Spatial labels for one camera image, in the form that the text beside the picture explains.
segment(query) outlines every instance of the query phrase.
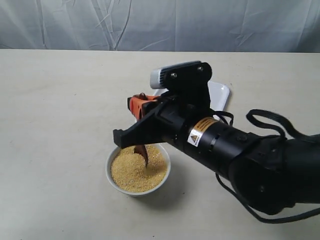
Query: white table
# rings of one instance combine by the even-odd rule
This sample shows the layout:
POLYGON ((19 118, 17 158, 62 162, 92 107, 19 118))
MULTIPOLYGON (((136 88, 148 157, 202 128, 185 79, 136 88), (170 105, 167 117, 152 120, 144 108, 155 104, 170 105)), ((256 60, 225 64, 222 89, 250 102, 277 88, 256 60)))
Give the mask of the white table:
POLYGON ((235 127, 270 133, 245 119, 260 108, 320 132, 320 54, 0 50, 0 239, 319 239, 320 217, 259 223, 168 145, 172 172, 155 194, 131 198, 108 183, 112 130, 134 120, 127 97, 153 93, 151 70, 193 60, 230 87, 235 127))

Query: white bowl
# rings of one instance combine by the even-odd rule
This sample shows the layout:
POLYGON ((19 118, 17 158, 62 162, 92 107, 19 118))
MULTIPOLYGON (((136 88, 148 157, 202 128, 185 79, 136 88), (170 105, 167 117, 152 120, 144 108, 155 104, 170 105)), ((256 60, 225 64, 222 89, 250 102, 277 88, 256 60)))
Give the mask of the white bowl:
POLYGON ((155 190, 160 188, 165 183, 165 181, 168 179, 168 176, 169 176, 169 173, 170 173, 170 169, 171 169, 170 157, 169 157, 169 154, 167 153, 167 151, 164 149, 164 147, 161 144, 157 143, 157 144, 153 144, 153 146, 155 146, 159 150, 159 152, 162 154, 162 156, 163 156, 163 158, 165 160, 165 163, 166 163, 166 173, 165 173, 165 176, 162 179, 162 181, 157 186, 155 186, 154 188, 152 188, 152 189, 150 189, 148 191, 144 191, 144 192, 130 192, 130 191, 126 191, 126 190, 123 190, 120 187, 118 187, 116 185, 116 183, 114 182, 114 180, 112 179, 112 176, 111 176, 111 163, 113 162, 113 160, 116 158, 116 156, 118 155, 118 153, 121 150, 119 147, 116 147, 110 153, 110 155, 108 156, 108 158, 106 160, 106 163, 105 163, 105 175, 106 175, 107 179, 109 180, 109 182, 111 183, 111 185, 115 189, 117 189, 119 192, 121 192, 123 194, 127 194, 127 195, 132 196, 132 197, 138 197, 138 196, 144 196, 144 195, 147 195, 147 194, 150 194, 150 193, 154 192, 155 190))

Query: yellow grain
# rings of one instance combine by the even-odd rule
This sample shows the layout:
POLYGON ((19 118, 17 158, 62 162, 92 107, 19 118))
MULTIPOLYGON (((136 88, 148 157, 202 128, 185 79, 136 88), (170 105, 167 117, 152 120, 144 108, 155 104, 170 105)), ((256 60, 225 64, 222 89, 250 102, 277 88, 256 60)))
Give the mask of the yellow grain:
POLYGON ((156 187, 165 177, 167 164, 159 150, 146 145, 148 165, 134 147, 122 149, 111 164, 111 176, 115 184, 128 192, 142 193, 156 187))

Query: robotic arm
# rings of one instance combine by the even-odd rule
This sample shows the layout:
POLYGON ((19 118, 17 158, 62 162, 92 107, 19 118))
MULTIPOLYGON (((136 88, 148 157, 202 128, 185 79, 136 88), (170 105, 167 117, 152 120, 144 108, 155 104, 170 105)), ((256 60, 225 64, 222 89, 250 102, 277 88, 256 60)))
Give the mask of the robotic arm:
POLYGON ((320 135, 304 135, 285 117, 259 109, 251 110, 246 118, 278 134, 259 136, 232 127, 231 113, 210 109, 211 76, 210 65, 200 61, 152 72, 151 87, 168 91, 143 99, 129 97, 128 109, 139 121, 127 130, 113 130, 114 143, 122 149, 169 143, 214 171, 218 182, 263 223, 295 222, 320 214, 317 208, 296 216, 266 219, 253 210, 275 215, 295 203, 320 203, 320 135), (284 129, 293 139, 286 138, 284 129), (234 191, 220 176, 230 181, 234 191))

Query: yellow warning sticker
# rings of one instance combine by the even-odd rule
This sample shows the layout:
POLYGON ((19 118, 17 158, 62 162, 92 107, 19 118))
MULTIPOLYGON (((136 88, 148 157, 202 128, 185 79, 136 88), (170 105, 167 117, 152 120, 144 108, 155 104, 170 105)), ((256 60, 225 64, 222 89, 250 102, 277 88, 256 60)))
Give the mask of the yellow warning sticker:
POLYGON ((204 132, 214 123, 216 123, 213 117, 205 117, 198 121, 196 125, 194 125, 193 129, 191 130, 187 142, 192 144, 193 146, 198 147, 200 139, 204 132))

